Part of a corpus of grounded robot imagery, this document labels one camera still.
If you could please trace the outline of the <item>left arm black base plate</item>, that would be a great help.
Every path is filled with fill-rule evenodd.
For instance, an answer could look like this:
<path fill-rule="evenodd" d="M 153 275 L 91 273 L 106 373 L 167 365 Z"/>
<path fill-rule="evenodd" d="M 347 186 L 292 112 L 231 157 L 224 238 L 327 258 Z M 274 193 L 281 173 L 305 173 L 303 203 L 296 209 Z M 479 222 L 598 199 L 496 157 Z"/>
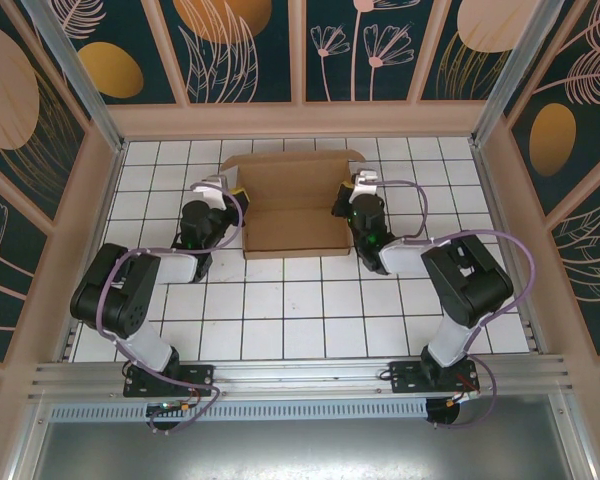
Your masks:
<path fill-rule="evenodd" d="M 205 385 L 199 390 L 201 397 L 209 397 L 211 385 L 214 380 L 214 367 L 212 365 L 179 366 L 170 371 L 171 377 L 187 384 Z M 136 366 L 129 366 L 125 371 L 125 382 L 122 395 L 125 398 L 157 398 L 157 397 L 185 397 L 190 394 L 186 386 L 174 385 L 157 379 L 145 370 Z"/>

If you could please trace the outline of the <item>aluminium frame post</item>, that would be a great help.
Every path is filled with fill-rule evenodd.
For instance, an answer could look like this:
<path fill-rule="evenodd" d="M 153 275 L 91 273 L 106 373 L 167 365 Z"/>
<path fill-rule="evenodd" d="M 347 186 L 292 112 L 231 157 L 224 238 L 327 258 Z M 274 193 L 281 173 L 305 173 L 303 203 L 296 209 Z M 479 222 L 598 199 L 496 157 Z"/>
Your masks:
<path fill-rule="evenodd" d="M 489 139 L 551 29 L 558 24 L 566 1 L 539 0 L 532 10 L 469 137 L 469 144 L 474 150 L 479 150 Z"/>
<path fill-rule="evenodd" d="M 109 114 L 100 93 L 89 78 L 78 57 L 77 51 L 63 32 L 60 23 L 46 0 L 21 0 L 33 24 L 39 29 L 42 38 L 50 48 L 54 58 L 66 73 L 68 81 L 75 88 L 82 104 L 91 115 L 110 147 L 119 152 L 124 139 Z"/>

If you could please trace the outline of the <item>aluminium mounting rail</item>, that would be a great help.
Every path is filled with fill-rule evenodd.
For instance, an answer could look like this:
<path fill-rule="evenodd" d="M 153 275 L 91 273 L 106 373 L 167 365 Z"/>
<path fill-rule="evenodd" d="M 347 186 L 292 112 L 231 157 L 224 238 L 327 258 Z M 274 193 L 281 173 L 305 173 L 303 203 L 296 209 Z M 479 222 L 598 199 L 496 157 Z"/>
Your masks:
<path fill-rule="evenodd" d="M 386 358 L 294 361 L 219 361 L 214 385 L 223 400 L 301 400 L 388 397 L 391 387 L 379 379 Z M 553 394 L 573 388 L 559 355 L 479 355 L 481 391 L 488 394 L 492 371 L 500 395 Z M 118 363 L 47 363 L 36 367 L 28 398 L 44 402 L 123 400 Z"/>

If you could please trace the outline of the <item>grey metal sheet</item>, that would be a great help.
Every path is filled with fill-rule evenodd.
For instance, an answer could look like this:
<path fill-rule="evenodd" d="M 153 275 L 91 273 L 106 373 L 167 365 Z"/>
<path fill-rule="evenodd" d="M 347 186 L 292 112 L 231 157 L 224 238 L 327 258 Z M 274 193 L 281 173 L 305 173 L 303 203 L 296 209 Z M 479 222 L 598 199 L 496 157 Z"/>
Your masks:
<path fill-rule="evenodd" d="M 435 430 L 422 420 L 54 424 L 34 480 L 575 480 L 545 419 Z"/>

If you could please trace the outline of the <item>brown cardboard box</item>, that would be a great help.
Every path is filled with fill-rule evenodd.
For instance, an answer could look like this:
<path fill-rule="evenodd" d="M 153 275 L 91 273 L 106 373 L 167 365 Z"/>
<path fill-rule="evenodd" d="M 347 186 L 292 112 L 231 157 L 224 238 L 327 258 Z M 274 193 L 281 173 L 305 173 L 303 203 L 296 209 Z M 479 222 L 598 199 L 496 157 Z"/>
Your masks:
<path fill-rule="evenodd" d="M 350 164 L 365 163 L 356 150 L 314 150 L 233 155 L 220 170 L 236 172 L 249 206 L 242 229 L 247 260 L 347 256 L 347 221 L 331 214 Z"/>

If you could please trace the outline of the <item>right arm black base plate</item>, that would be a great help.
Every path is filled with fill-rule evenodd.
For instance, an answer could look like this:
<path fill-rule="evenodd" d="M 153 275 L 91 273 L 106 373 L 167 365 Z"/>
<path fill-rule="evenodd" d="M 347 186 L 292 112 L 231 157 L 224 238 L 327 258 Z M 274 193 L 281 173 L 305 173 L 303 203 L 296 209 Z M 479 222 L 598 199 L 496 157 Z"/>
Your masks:
<path fill-rule="evenodd" d="M 389 364 L 388 379 L 394 393 L 471 392 L 480 389 L 476 365 L 467 358 L 454 366 L 432 372 L 420 361 L 395 361 Z"/>

